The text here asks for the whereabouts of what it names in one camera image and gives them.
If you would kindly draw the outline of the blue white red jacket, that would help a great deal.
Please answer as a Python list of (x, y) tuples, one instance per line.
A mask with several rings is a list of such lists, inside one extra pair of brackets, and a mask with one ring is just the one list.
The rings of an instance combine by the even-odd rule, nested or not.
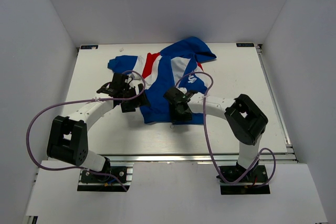
[(122, 55), (109, 60), (108, 69), (114, 73), (133, 70), (146, 81), (145, 94), (151, 106), (140, 111), (146, 124), (171, 122), (169, 103), (164, 93), (178, 84), (180, 88), (205, 93), (209, 84), (202, 63), (216, 59), (206, 43), (190, 37), (173, 43), (160, 52), (147, 53), (145, 57)]

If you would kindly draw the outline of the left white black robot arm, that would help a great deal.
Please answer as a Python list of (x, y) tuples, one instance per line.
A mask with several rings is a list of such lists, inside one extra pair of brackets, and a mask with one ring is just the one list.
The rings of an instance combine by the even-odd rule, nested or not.
[(120, 106), (123, 113), (134, 112), (150, 103), (145, 94), (145, 80), (133, 77), (138, 73), (126, 71), (115, 73), (110, 82), (103, 84), (93, 99), (67, 116), (54, 118), (47, 146), (47, 156), (65, 163), (93, 171), (101, 182), (110, 178), (108, 158), (89, 150), (88, 131), (106, 113)]

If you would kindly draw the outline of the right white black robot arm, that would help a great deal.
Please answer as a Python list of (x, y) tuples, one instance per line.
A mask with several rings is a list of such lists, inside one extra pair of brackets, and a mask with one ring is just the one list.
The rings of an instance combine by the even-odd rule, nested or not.
[(239, 153), (236, 167), (224, 176), (218, 176), (226, 183), (250, 181), (256, 175), (259, 162), (259, 144), (265, 132), (268, 119), (261, 109), (246, 94), (237, 98), (218, 98), (184, 88), (170, 88), (163, 96), (169, 103), (170, 117), (176, 123), (195, 123), (196, 116), (203, 120), (205, 138), (211, 159), (214, 159), (207, 134), (206, 116), (214, 116), (225, 120), (239, 141)]

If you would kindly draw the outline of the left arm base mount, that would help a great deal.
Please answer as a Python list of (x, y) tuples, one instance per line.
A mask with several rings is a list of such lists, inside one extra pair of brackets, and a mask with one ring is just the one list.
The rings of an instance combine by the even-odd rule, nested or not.
[[(112, 162), (110, 174), (115, 176), (128, 190), (133, 175), (133, 163)], [(81, 192), (122, 192), (126, 191), (122, 185), (111, 176), (101, 176), (82, 170), (79, 176), (77, 191)]]

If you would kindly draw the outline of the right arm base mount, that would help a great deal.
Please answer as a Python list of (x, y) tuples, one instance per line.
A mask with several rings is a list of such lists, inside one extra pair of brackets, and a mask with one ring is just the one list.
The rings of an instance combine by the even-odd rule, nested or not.
[[(219, 167), (221, 174), (229, 182), (236, 181), (245, 169), (236, 163)], [(270, 188), (266, 184), (268, 174), (264, 165), (258, 163), (238, 183), (229, 185), (217, 175), (220, 184), (221, 195), (269, 195)]]

